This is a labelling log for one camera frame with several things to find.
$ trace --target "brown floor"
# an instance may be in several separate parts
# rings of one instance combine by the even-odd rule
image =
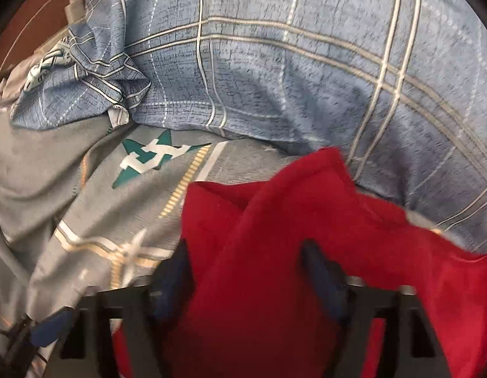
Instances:
[[[0,36],[0,64],[22,28],[48,0],[26,0]],[[64,7],[68,0],[52,0],[30,23],[9,54],[3,69],[16,65],[67,25]]]

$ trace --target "white cable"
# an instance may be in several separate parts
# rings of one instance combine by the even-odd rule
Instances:
[[[26,30],[26,28],[30,25],[30,23],[33,21],[33,19],[43,10],[43,8],[48,5],[52,0],[47,0],[42,7],[40,7],[38,9],[38,11],[33,15],[32,18],[30,18],[30,20],[26,23],[26,25],[23,27],[23,29],[21,30],[21,32],[17,35],[16,39],[14,40],[14,42],[12,43],[12,46],[10,47],[9,51],[7,52],[7,54],[5,55],[5,58],[3,59],[2,61],[2,65],[0,65],[0,73],[2,72],[2,68],[3,68],[3,65],[5,64],[5,61],[7,61],[7,58],[9,57],[9,54],[10,52],[12,51],[12,49],[15,47],[17,41],[20,39],[23,31]]]

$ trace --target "metal screw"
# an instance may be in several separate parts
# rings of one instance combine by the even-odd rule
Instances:
[[[417,289],[413,286],[404,285],[399,287],[399,292],[403,295],[416,295]]]
[[[364,287],[366,285],[364,280],[361,279],[361,277],[357,277],[357,276],[347,277],[347,284],[349,286],[356,286],[356,287]]]

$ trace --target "red garment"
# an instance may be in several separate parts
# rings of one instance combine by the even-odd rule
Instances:
[[[308,238],[369,286],[415,286],[454,378],[475,377],[487,361],[487,255],[356,193],[336,149],[268,182],[191,184],[182,237],[195,293],[165,343],[173,378],[322,376],[337,328],[300,265]]]

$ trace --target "red fabric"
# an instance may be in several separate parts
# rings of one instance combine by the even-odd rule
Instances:
[[[174,378],[322,376],[337,328],[301,268],[307,238],[370,286],[415,286],[454,378],[475,377],[487,361],[487,255],[356,193],[335,149],[268,182],[191,184],[182,236],[195,293],[164,348]],[[368,378],[375,363],[366,364]]]

